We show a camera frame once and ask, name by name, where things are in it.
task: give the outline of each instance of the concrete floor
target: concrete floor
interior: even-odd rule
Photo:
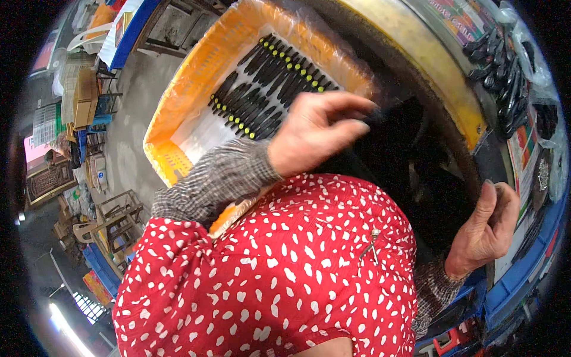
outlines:
[[[104,195],[92,192],[96,203],[133,189],[145,207],[142,218],[150,217],[155,191],[166,186],[143,152],[143,138],[181,62],[182,59],[169,55],[135,53],[129,55],[118,73],[117,89],[123,96],[115,106],[118,112],[107,126],[104,146],[109,187]]]

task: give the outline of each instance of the white plastic chair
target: white plastic chair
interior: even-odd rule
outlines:
[[[79,46],[83,46],[83,49],[85,49],[85,52],[87,52],[88,54],[98,53],[101,47],[103,46],[103,41],[105,41],[105,38],[108,35],[107,32],[111,30],[112,26],[113,26],[112,22],[105,23],[104,25],[97,26],[80,33],[79,35],[74,37],[73,40],[71,40],[69,46],[67,47],[67,51],[69,52]],[[102,31],[105,31],[106,33],[103,35],[96,36],[94,38],[82,39],[85,35]]]

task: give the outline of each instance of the arm sleeve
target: arm sleeve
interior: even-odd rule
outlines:
[[[416,267],[413,278],[419,307],[412,329],[417,340],[427,333],[431,320],[454,300],[467,277],[461,280],[448,278],[442,260]]]
[[[152,216],[210,228],[228,204],[283,179],[269,162],[269,143],[234,139],[209,150],[188,176],[156,192]]]

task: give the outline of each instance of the fluorescent light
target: fluorescent light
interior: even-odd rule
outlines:
[[[77,337],[74,330],[71,329],[66,319],[59,311],[58,306],[56,304],[50,304],[50,310],[51,320],[54,322],[54,325],[56,325],[56,327],[58,327],[71,342],[73,342],[73,344],[85,357],[95,357],[95,355],[91,353],[91,351],[83,344],[83,342],[81,342],[79,337]]]

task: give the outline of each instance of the hand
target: hand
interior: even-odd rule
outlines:
[[[444,263],[449,278],[471,271],[508,253],[520,212],[520,198],[505,182],[486,180],[474,213],[460,228]]]
[[[268,146],[270,163],[282,177],[314,169],[369,131],[357,119],[375,107],[365,98],[340,91],[299,94]]]

